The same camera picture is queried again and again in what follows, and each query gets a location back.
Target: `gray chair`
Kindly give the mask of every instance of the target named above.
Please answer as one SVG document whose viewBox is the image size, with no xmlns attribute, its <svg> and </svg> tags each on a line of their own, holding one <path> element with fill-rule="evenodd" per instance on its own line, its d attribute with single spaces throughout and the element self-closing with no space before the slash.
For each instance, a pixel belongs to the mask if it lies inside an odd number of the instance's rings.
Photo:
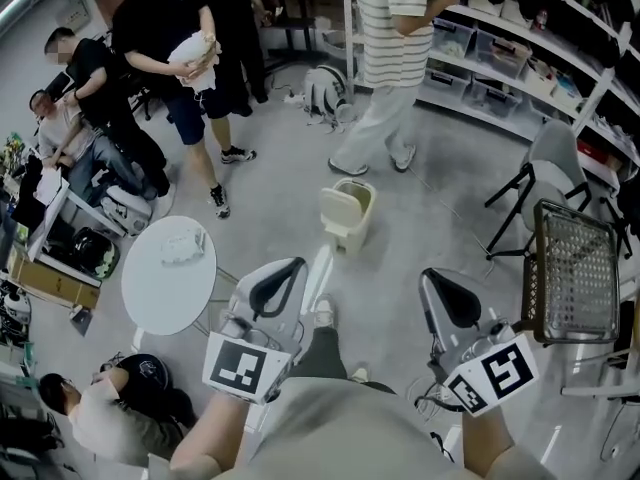
<svg viewBox="0 0 640 480">
<path fill-rule="evenodd" d="M 580 212 L 591 201 L 587 178 L 578 160 L 576 137 L 568 124 L 554 119 L 542 126 L 522 159 L 520 172 L 484 204 L 485 208 L 491 206 L 510 189 L 518 190 L 518 201 L 489 243 L 488 260 L 495 256 L 527 254 L 533 234 L 523 249 L 496 253 L 491 251 L 518 213 L 522 215 L 527 229 L 535 231 L 533 209 L 540 199 L 569 206 L 569 199 L 584 192 L 585 198 L 577 208 Z"/>
</svg>

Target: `person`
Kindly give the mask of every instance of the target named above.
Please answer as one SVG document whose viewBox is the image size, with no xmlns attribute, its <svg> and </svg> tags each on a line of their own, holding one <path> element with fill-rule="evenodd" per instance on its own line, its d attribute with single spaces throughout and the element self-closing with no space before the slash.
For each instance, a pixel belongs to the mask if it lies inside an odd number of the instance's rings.
<svg viewBox="0 0 640 480">
<path fill-rule="evenodd" d="M 149 453 L 170 458 L 182 432 L 175 422 L 117 403 L 128 381 L 126 370 L 112 368 L 96 376 L 81 394 L 68 380 L 49 373 L 40 379 L 38 392 L 49 409 L 69 418 L 80 445 L 121 464 L 147 467 Z"/>
<path fill-rule="evenodd" d="M 364 80 L 373 87 L 362 119 L 329 159 L 349 176 L 367 172 L 367 160 L 384 142 L 393 167 L 406 172 L 416 154 L 408 139 L 411 108 L 424 78 L 431 20 L 459 0 L 357 0 L 364 27 Z"/>
<path fill-rule="evenodd" d="M 82 119 L 79 107 L 70 107 L 39 89 L 29 99 L 29 108 L 42 119 L 38 128 L 38 148 L 44 167 L 69 169 L 71 190 L 91 205 L 99 204 L 91 179 L 100 162 L 114 171 L 123 189 L 142 194 L 143 183 L 136 177 L 129 161 L 100 131 Z"/>
<path fill-rule="evenodd" d="M 194 63 L 168 63 L 173 50 L 198 31 L 209 44 L 209 51 Z M 205 0 L 124 0 L 113 17 L 116 51 L 124 54 L 131 66 L 147 74 L 147 87 L 167 106 L 188 148 L 190 162 L 210 189 L 217 217 L 224 219 L 229 216 L 229 205 L 207 153 L 198 99 L 211 119 L 223 164 L 253 160 L 256 152 L 231 144 L 227 117 L 231 102 L 222 88 L 207 89 L 196 96 L 178 80 L 188 82 L 204 72 L 216 53 L 215 34 L 215 23 Z"/>
<path fill-rule="evenodd" d="M 76 89 L 65 96 L 70 107 L 80 106 L 94 128 L 101 129 L 129 160 L 142 168 L 157 191 L 154 214 L 171 210 L 176 192 L 167 179 L 167 160 L 158 144 L 135 120 L 127 96 L 118 83 L 116 58 L 100 41 L 80 39 L 68 28 L 57 28 L 47 39 L 45 54 L 57 64 L 67 64 Z"/>
<path fill-rule="evenodd" d="M 249 93 L 242 74 L 247 73 L 251 94 L 258 103 L 268 100 L 264 88 L 264 60 L 256 29 L 254 10 L 261 22 L 271 24 L 272 13 L 264 8 L 262 0 L 206 0 L 216 23 L 216 37 L 222 45 L 223 55 L 217 70 L 220 81 L 232 101 L 232 112 L 247 117 L 252 114 Z"/>
<path fill-rule="evenodd" d="M 228 480 L 553 478 L 514 445 L 499 408 L 463 415 L 466 469 L 452 463 L 408 401 L 382 384 L 347 379 L 335 321 L 335 303 L 319 297 L 311 345 L 270 403 L 262 443 L 247 464 L 236 460 L 249 404 L 217 392 L 170 462 L 150 458 L 150 480 L 210 480 L 222 472 Z"/>
</svg>

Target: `white wall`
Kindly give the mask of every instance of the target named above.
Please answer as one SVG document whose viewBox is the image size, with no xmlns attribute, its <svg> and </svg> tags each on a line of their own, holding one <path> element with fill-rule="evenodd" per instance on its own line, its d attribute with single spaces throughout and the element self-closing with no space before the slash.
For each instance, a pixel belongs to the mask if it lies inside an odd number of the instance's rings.
<svg viewBox="0 0 640 480">
<path fill-rule="evenodd" d="M 69 0 L 43 0 L 0 37 L 0 145 L 11 132 L 29 141 L 36 128 L 29 97 L 46 87 L 62 66 L 48 63 L 44 43 L 58 27 L 55 15 Z M 84 0 L 91 22 L 78 35 L 93 37 L 107 26 L 95 0 Z"/>
</svg>

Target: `round white table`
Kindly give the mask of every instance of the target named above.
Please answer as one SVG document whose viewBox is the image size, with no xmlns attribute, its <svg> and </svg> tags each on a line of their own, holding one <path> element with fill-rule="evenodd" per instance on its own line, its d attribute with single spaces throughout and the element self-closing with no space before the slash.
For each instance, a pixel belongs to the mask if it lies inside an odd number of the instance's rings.
<svg viewBox="0 0 640 480">
<path fill-rule="evenodd" d="M 204 233 L 204 254 L 181 264 L 162 262 L 162 245 L 189 229 Z M 209 233 L 195 220 L 170 216 L 154 222 L 131 246 L 122 271 L 122 298 L 131 319 L 151 334 L 168 336 L 190 325 L 208 335 L 197 319 L 207 307 L 220 271 Z"/>
</svg>

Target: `black hair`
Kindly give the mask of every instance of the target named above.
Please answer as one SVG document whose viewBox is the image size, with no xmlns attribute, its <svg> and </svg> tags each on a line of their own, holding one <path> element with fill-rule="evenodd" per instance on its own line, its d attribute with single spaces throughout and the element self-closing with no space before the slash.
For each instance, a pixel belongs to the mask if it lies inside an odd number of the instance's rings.
<svg viewBox="0 0 640 480">
<path fill-rule="evenodd" d="M 54 43 L 57 43 L 61 39 L 65 39 L 67 37 L 73 37 L 73 36 L 75 36 L 75 34 L 73 33 L 73 30 L 71 30 L 70 28 L 58 27 L 53 32 L 51 32 L 49 39 L 47 39 L 47 42 L 44 45 L 44 53 L 51 53 L 51 47 L 53 46 Z"/>
<path fill-rule="evenodd" d="M 31 95 L 31 98 L 29 98 L 29 109 L 33 110 L 33 100 L 36 99 L 36 96 L 40 96 L 41 94 L 49 94 L 47 91 L 45 91 L 44 89 L 38 89 L 36 92 L 34 92 Z"/>
<path fill-rule="evenodd" d="M 64 408 L 67 397 L 63 389 L 63 385 L 66 383 L 67 381 L 64 380 L 64 377 L 57 373 L 48 373 L 38 383 L 38 393 L 40 393 L 40 398 L 42 398 L 44 404 L 52 411 L 60 414 L 66 414 Z"/>
</svg>

